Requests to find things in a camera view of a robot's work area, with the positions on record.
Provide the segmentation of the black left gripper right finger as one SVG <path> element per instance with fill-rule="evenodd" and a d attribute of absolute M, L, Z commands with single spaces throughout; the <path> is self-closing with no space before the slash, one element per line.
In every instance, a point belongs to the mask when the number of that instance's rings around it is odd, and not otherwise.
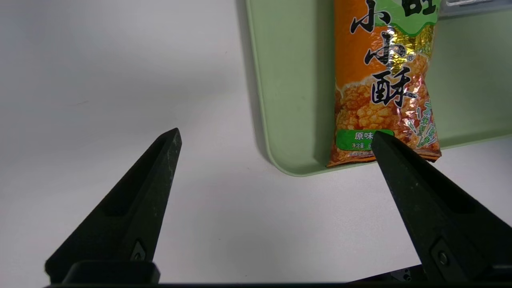
<path fill-rule="evenodd" d="M 508 224 L 398 138 L 371 147 L 428 280 L 511 281 Z"/>

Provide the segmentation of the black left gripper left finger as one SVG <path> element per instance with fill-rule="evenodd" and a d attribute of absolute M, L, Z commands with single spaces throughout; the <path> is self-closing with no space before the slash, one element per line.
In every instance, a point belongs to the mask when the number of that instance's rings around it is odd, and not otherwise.
<path fill-rule="evenodd" d="M 182 146 L 156 138 L 44 265 L 51 284 L 157 284 L 153 262 Z"/>

